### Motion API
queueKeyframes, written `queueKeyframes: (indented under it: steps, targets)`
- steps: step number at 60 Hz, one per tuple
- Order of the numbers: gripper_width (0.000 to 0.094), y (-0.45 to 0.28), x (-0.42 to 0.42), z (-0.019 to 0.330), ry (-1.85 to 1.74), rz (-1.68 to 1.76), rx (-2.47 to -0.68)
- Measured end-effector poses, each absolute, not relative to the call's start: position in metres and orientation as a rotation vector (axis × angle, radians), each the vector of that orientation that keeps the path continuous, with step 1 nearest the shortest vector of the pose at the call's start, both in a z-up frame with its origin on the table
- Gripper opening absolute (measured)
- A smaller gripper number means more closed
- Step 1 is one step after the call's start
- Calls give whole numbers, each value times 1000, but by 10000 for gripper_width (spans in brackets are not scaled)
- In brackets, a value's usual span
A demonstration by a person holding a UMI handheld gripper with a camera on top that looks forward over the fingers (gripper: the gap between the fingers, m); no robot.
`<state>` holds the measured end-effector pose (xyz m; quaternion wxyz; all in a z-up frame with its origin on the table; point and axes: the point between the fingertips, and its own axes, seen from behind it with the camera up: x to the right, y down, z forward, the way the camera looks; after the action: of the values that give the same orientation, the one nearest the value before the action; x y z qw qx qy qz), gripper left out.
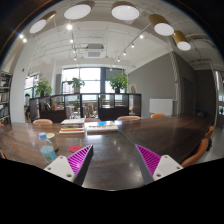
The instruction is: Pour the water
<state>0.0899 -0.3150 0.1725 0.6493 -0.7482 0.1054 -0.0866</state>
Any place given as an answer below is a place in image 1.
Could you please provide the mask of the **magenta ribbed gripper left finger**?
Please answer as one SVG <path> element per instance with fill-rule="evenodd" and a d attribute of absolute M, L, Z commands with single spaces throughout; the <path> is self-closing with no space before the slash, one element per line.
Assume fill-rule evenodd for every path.
<path fill-rule="evenodd" d="M 84 182 L 92 156 L 93 146 L 88 145 L 68 157 L 57 157 L 45 168 L 45 171 L 81 186 Z"/>

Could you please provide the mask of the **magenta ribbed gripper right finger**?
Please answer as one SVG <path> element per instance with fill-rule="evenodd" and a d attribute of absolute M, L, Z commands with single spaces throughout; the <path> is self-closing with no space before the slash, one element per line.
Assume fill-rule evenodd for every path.
<path fill-rule="evenodd" d="M 182 169 L 169 155 L 160 156 L 140 145 L 136 145 L 136 157 L 145 182 L 159 180 Z"/>

